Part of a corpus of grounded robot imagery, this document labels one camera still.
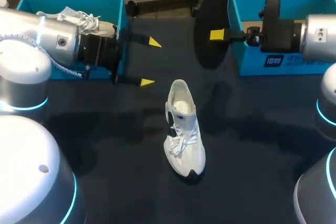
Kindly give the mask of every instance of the metal cylinder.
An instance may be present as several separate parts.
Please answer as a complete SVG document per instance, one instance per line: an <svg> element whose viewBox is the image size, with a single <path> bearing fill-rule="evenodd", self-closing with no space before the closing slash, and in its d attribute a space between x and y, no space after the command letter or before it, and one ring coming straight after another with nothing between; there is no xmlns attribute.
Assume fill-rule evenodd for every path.
<svg viewBox="0 0 336 224"><path fill-rule="evenodd" d="M11 114L41 123L48 100L49 58L19 40L0 41L0 115Z"/></svg>
<svg viewBox="0 0 336 224"><path fill-rule="evenodd" d="M59 64L70 66L76 59L78 27L35 14L0 7L0 35L23 34L37 41Z"/></svg>
<svg viewBox="0 0 336 224"><path fill-rule="evenodd" d="M21 116L0 116L0 223L84 224L76 177L53 136Z"/></svg>
<svg viewBox="0 0 336 224"><path fill-rule="evenodd" d="M336 15L308 15L303 27L303 59L336 62Z"/></svg>
<svg viewBox="0 0 336 224"><path fill-rule="evenodd" d="M294 209L300 224L330 224L336 221L336 155L332 150L297 182Z"/></svg>

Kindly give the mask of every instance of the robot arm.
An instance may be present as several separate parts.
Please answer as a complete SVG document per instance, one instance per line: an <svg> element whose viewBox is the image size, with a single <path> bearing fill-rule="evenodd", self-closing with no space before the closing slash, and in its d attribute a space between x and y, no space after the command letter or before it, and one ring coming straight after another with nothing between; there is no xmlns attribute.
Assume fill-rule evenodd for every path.
<svg viewBox="0 0 336 224"><path fill-rule="evenodd" d="M336 62L336 15L308 15L306 22L280 18L280 0L266 0L263 27L250 27L246 34L250 46L262 52L300 52L306 61Z"/></svg>
<svg viewBox="0 0 336 224"><path fill-rule="evenodd" d="M74 24L40 17L35 14L0 7L0 40L18 38L45 50L50 61L62 71L87 78L89 66L100 66L114 75L119 65L117 38L81 35ZM74 62L85 63L87 71L67 69Z"/></svg>

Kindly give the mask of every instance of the black table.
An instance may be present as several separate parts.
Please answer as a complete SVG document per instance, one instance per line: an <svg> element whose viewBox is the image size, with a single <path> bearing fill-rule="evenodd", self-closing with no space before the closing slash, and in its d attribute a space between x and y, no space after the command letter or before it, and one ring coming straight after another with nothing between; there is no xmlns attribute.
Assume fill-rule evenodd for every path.
<svg viewBox="0 0 336 224"><path fill-rule="evenodd" d="M46 126L77 175L88 224L297 223L296 180L334 145L314 125L321 76L238 77L231 52L222 67L204 70L192 19L133 25L162 49L131 44L128 71L155 84L50 84ZM194 185L175 175L163 150L175 79L189 85L206 150L205 176Z"/></svg>

